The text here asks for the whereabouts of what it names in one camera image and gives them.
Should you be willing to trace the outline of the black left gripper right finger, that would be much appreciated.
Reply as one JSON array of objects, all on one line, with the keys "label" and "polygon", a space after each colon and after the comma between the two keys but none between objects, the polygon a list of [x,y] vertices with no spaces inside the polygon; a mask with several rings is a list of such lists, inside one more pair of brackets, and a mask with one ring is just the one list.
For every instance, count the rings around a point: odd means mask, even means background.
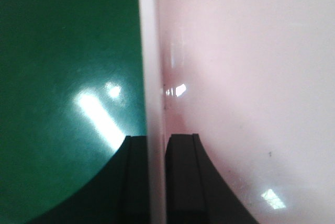
[{"label": "black left gripper right finger", "polygon": [[198,134],[172,134],[165,153],[168,223],[256,223],[221,177]]}]

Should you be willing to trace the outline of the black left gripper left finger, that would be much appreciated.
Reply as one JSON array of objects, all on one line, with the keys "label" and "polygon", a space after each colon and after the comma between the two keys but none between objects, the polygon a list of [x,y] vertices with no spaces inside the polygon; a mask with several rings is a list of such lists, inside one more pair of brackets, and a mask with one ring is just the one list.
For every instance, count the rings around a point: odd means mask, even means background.
[{"label": "black left gripper left finger", "polygon": [[30,223],[150,223],[146,137],[127,136],[95,177]]}]

